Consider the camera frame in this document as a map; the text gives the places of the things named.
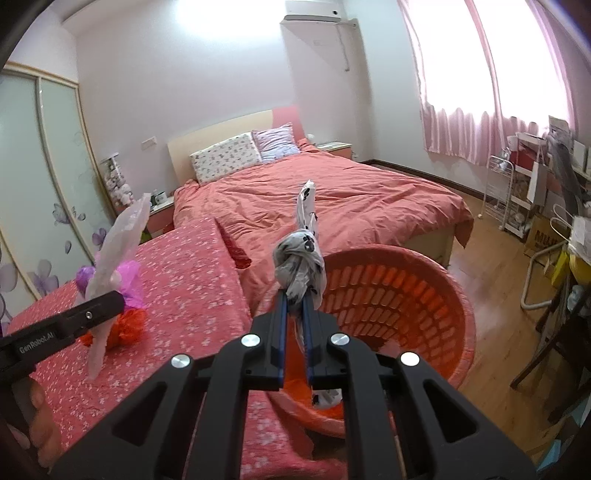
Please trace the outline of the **person's left hand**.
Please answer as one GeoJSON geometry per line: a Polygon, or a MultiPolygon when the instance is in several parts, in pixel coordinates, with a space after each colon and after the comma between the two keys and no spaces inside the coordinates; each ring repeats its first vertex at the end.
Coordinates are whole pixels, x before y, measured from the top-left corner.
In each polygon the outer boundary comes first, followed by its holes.
{"type": "Polygon", "coordinates": [[[52,410],[41,385],[35,380],[30,380],[28,386],[30,402],[35,409],[29,430],[24,433],[13,425],[8,425],[8,428],[23,450],[28,451],[35,447],[39,465],[51,470],[62,453],[60,429],[53,419],[52,410]]]}

